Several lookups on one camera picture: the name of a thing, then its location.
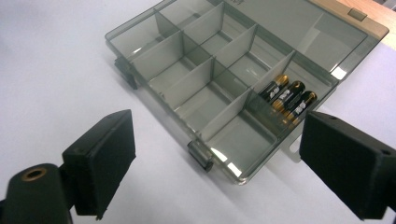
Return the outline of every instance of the screw hole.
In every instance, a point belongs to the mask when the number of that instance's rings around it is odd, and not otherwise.
[[[43,167],[38,167],[32,170],[27,171],[26,173],[23,174],[22,180],[23,181],[34,181],[37,180],[38,178],[42,177],[45,175],[47,172],[47,169]]]
[[[390,152],[389,151],[387,151],[387,150],[385,150],[385,149],[381,149],[381,152],[382,152],[382,154],[384,154],[384,155],[390,155]]]

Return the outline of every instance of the brass insert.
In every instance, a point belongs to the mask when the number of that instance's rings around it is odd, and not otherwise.
[[[26,171],[22,176],[22,180],[26,181],[26,182],[34,181],[34,180],[41,178],[46,173],[47,173],[46,168],[36,167],[34,169]]]

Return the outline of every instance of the white surface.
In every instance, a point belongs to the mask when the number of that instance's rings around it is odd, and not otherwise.
[[[361,223],[282,151],[244,187],[206,174],[114,68],[104,35],[158,1],[0,2],[0,198],[17,172],[61,154],[107,114],[130,108],[137,158],[101,222]],[[396,148],[396,51],[379,45],[321,108]],[[391,223],[390,209],[383,220]]]

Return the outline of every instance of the aa battery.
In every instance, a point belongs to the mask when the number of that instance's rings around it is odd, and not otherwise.
[[[301,81],[294,81],[291,85],[282,92],[282,94],[272,103],[272,107],[279,111],[283,112],[285,108],[290,106],[290,103],[293,102],[296,97],[300,96],[301,93],[305,90],[305,85]]]
[[[279,75],[273,81],[271,81],[262,92],[260,92],[260,96],[266,102],[270,102],[288,84],[289,84],[288,76]]]
[[[298,124],[298,117],[316,100],[317,95],[312,91],[306,91],[303,93],[301,98],[284,114],[288,121],[293,122],[295,125]]]

